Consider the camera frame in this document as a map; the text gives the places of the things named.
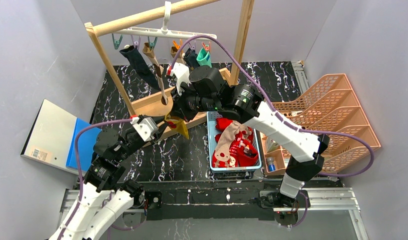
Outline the white plastic clip hanger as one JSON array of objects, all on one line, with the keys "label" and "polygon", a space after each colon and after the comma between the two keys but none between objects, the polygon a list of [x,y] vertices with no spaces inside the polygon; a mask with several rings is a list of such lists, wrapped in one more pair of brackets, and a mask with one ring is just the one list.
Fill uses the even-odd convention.
[{"label": "white plastic clip hanger", "polygon": [[146,36],[146,37],[156,37],[156,38],[170,38],[170,39],[189,39],[193,36],[206,35],[214,39],[217,39],[217,35],[210,33],[200,33],[200,32],[189,32],[189,31],[178,31],[168,29],[168,22],[171,16],[171,2],[165,1],[165,11],[162,27],[157,28],[147,28],[147,27],[129,27],[116,31],[116,34],[123,35],[135,35],[135,36]]}]

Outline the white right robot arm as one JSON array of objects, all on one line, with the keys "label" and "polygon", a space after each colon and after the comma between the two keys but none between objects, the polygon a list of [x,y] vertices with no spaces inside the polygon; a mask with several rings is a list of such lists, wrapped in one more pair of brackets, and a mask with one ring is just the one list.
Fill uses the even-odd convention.
[{"label": "white right robot arm", "polygon": [[167,69],[167,75],[176,78],[176,87],[171,92],[171,115],[188,122],[199,112],[216,111],[224,118],[265,134],[289,151],[291,157],[277,194],[279,199],[296,198],[304,183],[321,172],[322,153],[330,138],[307,133],[273,110],[273,105],[264,101],[256,87],[229,85],[218,69],[207,65],[190,71],[177,62]]}]

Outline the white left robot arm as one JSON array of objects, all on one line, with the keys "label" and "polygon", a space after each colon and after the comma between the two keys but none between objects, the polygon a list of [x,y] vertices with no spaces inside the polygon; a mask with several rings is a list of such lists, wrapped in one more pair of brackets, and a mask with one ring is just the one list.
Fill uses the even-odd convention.
[{"label": "white left robot arm", "polygon": [[81,166],[78,141],[82,134],[93,128],[121,123],[132,126],[125,137],[109,127],[97,135],[91,165],[85,174],[79,174],[80,191],[65,219],[51,235],[52,240],[100,239],[116,219],[144,194],[143,186],[134,180],[119,182],[126,170],[121,162],[162,136],[168,126],[163,116],[140,114],[82,129],[74,140],[77,166]]}]

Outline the mustard yellow sock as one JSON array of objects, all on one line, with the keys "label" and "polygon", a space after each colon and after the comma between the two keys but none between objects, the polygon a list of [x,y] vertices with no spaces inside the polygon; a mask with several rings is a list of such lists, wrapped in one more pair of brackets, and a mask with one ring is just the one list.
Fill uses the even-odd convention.
[{"label": "mustard yellow sock", "polygon": [[181,134],[184,136],[186,139],[189,138],[189,133],[188,129],[186,127],[185,121],[181,119],[180,117],[170,115],[169,113],[165,115],[164,118],[165,122],[168,123],[168,127],[171,130],[176,131],[177,133]]}]

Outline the mint green patterned sock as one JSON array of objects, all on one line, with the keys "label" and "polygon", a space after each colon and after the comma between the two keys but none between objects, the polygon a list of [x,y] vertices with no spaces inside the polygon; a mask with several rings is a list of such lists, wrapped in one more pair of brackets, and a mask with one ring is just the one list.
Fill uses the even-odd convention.
[{"label": "mint green patterned sock", "polygon": [[212,67],[210,51],[206,51],[205,48],[201,48],[197,54],[196,61],[199,66]]}]

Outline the lilac clothespin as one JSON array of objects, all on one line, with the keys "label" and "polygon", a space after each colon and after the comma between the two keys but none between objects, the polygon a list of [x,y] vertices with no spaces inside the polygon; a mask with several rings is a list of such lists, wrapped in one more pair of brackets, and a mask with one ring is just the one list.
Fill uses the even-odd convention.
[{"label": "lilac clothespin", "polygon": [[190,50],[194,51],[196,49],[196,42],[188,42],[188,47]]},{"label": "lilac clothespin", "polygon": [[130,37],[131,37],[133,46],[135,48],[138,48],[140,46],[140,43],[141,43],[141,36],[134,37],[133,35],[130,35]]}]

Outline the coral clothespin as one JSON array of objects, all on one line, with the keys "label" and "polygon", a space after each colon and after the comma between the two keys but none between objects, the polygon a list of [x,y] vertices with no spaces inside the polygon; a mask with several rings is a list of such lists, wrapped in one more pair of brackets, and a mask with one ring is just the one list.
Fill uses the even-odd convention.
[{"label": "coral clothespin", "polygon": [[206,44],[206,43],[202,43],[202,48],[207,52],[207,53],[209,53],[210,51],[211,51],[211,42],[209,42],[208,44]]}]

